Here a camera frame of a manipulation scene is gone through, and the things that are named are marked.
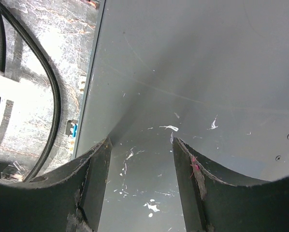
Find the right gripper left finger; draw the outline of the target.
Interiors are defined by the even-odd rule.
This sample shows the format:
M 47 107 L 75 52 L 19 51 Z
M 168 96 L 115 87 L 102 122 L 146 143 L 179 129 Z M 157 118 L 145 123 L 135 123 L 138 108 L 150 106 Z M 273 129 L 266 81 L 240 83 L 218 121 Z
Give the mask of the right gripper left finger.
M 0 232 L 95 232 L 99 227 L 112 143 L 28 182 L 0 179 Z

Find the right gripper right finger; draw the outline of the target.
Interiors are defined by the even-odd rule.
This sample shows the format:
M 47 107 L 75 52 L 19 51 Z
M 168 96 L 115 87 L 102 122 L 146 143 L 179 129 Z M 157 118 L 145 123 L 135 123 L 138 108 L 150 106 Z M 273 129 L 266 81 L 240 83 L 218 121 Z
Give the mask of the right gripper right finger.
M 263 181 L 240 174 L 179 138 L 173 158 L 188 232 L 289 232 L 289 176 Z

